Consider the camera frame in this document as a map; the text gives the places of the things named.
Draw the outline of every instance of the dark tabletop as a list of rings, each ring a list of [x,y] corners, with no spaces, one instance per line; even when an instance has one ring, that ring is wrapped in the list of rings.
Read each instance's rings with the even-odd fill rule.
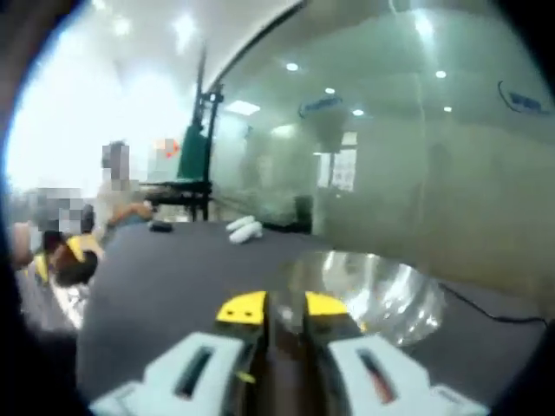
[[[275,287],[284,263],[327,250],[316,237],[265,231],[230,244],[221,223],[175,224],[170,234],[144,225],[122,229],[95,275],[78,341],[77,378],[90,400],[140,380],[153,359],[193,331],[209,329],[229,298]],[[450,283],[494,315],[535,315],[534,308],[487,290]],[[405,351],[433,383],[491,405],[526,364],[540,324],[493,322],[446,294],[439,330]]]

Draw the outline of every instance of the black cable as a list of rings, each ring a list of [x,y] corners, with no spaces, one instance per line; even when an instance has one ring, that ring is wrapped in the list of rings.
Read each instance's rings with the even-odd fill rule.
[[[487,316],[488,318],[496,321],[496,322],[502,322],[502,323],[514,323],[514,324],[524,324],[524,323],[535,323],[535,322],[540,322],[542,324],[545,325],[545,327],[547,328],[547,321],[542,318],[541,316],[529,316],[526,318],[516,318],[516,317],[511,317],[511,316],[496,316],[496,315],[492,315],[489,312],[487,312],[485,309],[481,308],[480,306],[478,306],[476,303],[472,302],[470,299],[468,299],[467,297],[461,295],[459,292],[457,292],[455,289],[452,289],[450,287],[448,287],[445,283],[440,283],[440,287],[442,287],[446,292],[450,293],[451,295],[453,295],[454,297],[456,297],[457,299],[459,299],[460,301],[463,301],[464,303],[466,303],[467,305],[471,306],[472,308],[476,309],[478,312],[480,312],[482,315]]]

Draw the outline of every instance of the metal bowl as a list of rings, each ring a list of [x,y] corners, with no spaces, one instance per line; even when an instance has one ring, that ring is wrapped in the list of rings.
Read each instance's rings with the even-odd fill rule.
[[[304,292],[326,293],[343,301],[352,318],[370,333],[406,346],[441,325],[443,293],[418,270],[374,254],[310,253],[284,268],[286,285],[272,301],[290,331],[302,328]]]

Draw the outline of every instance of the glass wall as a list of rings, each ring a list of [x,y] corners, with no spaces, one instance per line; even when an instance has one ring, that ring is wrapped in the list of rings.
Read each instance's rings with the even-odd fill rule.
[[[525,293],[553,269],[555,124],[487,3],[313,3],[274,29],[223,80],[218,198],[276,224],[303,199],[339,250]]]

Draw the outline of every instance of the yellow object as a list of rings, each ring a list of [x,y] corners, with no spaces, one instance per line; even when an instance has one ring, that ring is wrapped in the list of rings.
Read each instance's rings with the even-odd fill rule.
[[[66,244],[75,256],[75,258],[83,263],[85,261],[85,255],[81,247],[81,240],[86,238],[85,236],[73,236],[66,240]]]
[[[35,263],[36,273],[46,283],[49,280],[49,266],[46,263],[46,257],[43,254],[38,254],[33,262]]]
[[[237,371],[236,375],[241,381],[243,381],[245,383],[254,384],[254,383],[257,382],[257,380],[248,373],[243,373],[242,371]]]
[[[216,321],[260,325],[264,322],[265,298],[264,291],[235,296],[222,305]]]
[[[305,292],[309,315],[343,315],[347,307],[335,297],[320,293]]]

